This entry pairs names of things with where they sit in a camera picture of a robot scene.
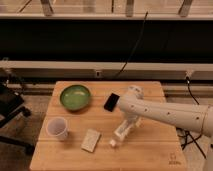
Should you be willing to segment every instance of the cable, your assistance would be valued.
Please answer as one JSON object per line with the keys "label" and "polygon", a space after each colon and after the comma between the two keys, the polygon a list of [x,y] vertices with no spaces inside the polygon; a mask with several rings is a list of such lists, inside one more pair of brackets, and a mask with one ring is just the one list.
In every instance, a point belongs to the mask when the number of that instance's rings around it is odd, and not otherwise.
{"label": "cable", "polygon": [[199,105],[200,103],[197,101],[197,99],[193,96],[193,94],[191,92],[189,77],[186,77],[186,83],[187,83],[187,88],[188,88],[190,96],[194,99],[194,101],[197,103],[197,105]]}
{"label": "cable", "polygon": [[[198,100],[193,96],[191,89],[190,89],[190,79],[189,77],[186,77],[186,83],[187,83],[187,88],[189,91],[190,96],[194,99],[194,101],[196,102],[197,105],[199,105],[200,103],[198,102]],[[184,135],[178,135],[181,138],[184,138],[184,143],[181,144],[182,149],[184,150],[186,148],[187,145],[191,144],[191,143],[195,143],[195,145],[197,146],[197,148],[199,149],[199,151],[201,152],[201,154],[203,155],[204,158],[206,158],[205,153],[203,152],[202,148],[199,146],[199,144],[197,143],[197,140],[199,140],[202,137],[202,134],[200,134],[198,137],[194,138],[191,133],[187,130],[183,130],[181,128],[177,128],[178,130],[180,130],[181,132],[184,133]]]}
{"label": "cable", "polygon": [[193,142],[195,143],[195,145],[197,146],[197,148],[200,150],[200,152],[202,153],[203,157],[206,159],[206,155],[203,152],[202,148],[199,146],[199,144],[197,143],[197,141],[194,139],[194,137],[190,134],[189,132],[189,136],[191,137],[191,139],[193,140]]}
{"label": "cable", "polygon": [[116,78],[123,72],[123,70],[125,69],[126,65],[127,65],[128,62],[131,60],[132,56],[135,54],[135,51],[137,50],[138,45],[139,45],[139,43],[141,42],[141,40],[142,40],[142,38],[143,38],[144,28],[145,28],[145,22],[146,22],[146,20],[147,20],[148,14],[149,14],[149,13],[146,12],[145,17],[144,17],[144,20],[143,20],[143,25],[142,25],[141,31],[140,31],[140,33],[139,33],[139,37],[138,37],[138,39],[137,39],[137,41],[136,41],[136,43],[135,43],[135,45],[134,45],[134,47],[133,47],[133,49],[132,49],[130,55],[129,55],[129,57],[127,58],[125,64],[124,64],[123,67],[120,69],[120,71],[118,71],[118,73],[114,75],[113,79],[116,79]]}
{"label": "cable", "polygon": [[23,12],[23,10],[30,4],[31,1],[32,0],[28,0],[18,12]]}

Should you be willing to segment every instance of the green bowl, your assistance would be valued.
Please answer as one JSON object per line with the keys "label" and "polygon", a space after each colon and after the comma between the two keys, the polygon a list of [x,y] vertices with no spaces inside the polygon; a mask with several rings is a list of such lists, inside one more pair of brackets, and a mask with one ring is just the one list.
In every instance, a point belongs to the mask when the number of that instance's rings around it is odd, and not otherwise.
{"label": "green bowl", "polygon": [[61,104],[68,110],[77,111],[86,107],[91,99],[88,88],[82,85],[71,85],[60,95]]}

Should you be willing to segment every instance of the black wall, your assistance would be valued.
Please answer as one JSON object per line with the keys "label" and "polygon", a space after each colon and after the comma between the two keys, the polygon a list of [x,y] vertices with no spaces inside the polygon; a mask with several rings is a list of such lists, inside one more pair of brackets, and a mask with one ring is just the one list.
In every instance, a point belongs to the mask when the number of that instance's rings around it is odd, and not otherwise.
{"label": "black wall", "polygon": [[[120,62],[143,21],[0,20],[0,58]],[[131,62],[213,63],[212,21],[146,21]]]}

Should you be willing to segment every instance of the floor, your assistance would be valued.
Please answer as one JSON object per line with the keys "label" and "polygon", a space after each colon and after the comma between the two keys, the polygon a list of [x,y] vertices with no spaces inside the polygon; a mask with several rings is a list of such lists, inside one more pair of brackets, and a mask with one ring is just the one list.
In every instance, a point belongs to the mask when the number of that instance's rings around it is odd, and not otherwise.
{"label": "floor", "polygon": [[[25,95],[25,106],[28,107],[32,115],[28,118],[16,117],[10,124],[0,130],[0,135],[9,135],[24,141],[36,144],[39,130],[47,110],[50,95]],[[175,95],[166,93],[168,102],[193,104],[193,99],[187,95]],[[211,97],[198,97],[200,104],[213,104]],[[207,151],[209,139],[202,137],[198,143]],[[194,144],[186,147],[183,151],[188,164],[188,171],[202,171],[204,164],[203,156]],[[1,171],[27,171],[31,161],[30,156],[26,156],[20,147],[5,145],[0,143],[0,170]]]}

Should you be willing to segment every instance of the power outlet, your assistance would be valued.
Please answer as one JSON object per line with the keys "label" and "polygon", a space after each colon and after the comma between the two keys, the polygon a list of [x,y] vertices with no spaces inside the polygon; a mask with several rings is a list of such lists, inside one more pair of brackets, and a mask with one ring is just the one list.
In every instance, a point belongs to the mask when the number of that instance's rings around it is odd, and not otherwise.
{"label": "power outlet", "polygon": [[94,70],[94,77],[95,78],[102,78],[102,70]]}

